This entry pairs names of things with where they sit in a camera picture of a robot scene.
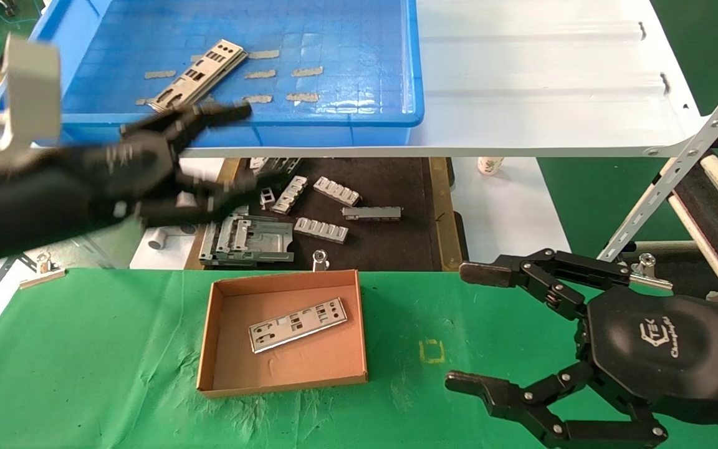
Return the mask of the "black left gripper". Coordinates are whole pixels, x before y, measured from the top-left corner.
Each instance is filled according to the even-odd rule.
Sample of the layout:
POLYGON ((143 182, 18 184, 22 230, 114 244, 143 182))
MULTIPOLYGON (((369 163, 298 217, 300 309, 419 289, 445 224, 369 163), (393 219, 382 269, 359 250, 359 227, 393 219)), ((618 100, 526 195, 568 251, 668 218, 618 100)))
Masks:
POLYGON ((251 116, 245 102, 182 105, 122 125, 119 142, 0 151, 0 259, 120 224, 140 205, 145 226, 224 221, 287 174, 206 181, 177 170, 172 145, 251 116))

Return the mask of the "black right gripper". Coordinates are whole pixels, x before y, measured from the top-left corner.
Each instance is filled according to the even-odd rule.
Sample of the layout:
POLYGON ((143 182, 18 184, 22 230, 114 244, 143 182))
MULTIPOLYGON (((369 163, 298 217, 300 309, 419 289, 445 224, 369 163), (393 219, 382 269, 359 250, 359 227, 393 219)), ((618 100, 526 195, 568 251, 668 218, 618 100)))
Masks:
POLYGON ((718 425, 718 303, 689 296, 648 296, 624 288, 620 264, 545 248, 492 263, 464 261, 468 284, 520 287, 559 316, 587 316, 591 360, 628 421, 562 420, 549 406, 584 387, 598 386, 593 367, 578 362, 530 386, 450 370, 445 387, 480 398, 488 415, 519 423, 546 448, 656 448, 669 432, 650 409, 676 420, 718 425), (567 285, 601 291, 586 298, 567 285))

